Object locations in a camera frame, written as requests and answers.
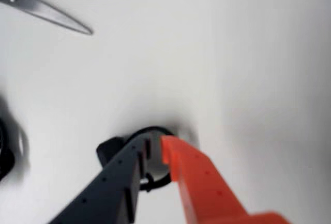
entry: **scissor blade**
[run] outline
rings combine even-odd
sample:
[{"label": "scissor blade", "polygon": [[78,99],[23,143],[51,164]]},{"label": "scissor blade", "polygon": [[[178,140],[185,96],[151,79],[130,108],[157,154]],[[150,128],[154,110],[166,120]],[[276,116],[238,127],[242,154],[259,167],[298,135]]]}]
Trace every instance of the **scissor blade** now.
[{"label": "scissor blade", "polygon": [[63,12],[51,7],[41,0],[0,0],[12,7],[18,8],[26,13],[42,18],[51,23],[66,27],[68,29],[92,34],[93,32],[77,20],[64,14]]}]

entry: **orange plastic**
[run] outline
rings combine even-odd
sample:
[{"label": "orange plastic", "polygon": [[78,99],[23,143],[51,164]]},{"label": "orange plastic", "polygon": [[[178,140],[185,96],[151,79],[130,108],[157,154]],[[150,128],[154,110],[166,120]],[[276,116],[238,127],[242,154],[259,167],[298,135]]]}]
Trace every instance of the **orange plastic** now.
[{"label": "orange plastic", "polygon": [[189,224],[288,224],[278,214],[249,215],[211,160],[183,140],[163,136],[163,163],[178,182]]}]

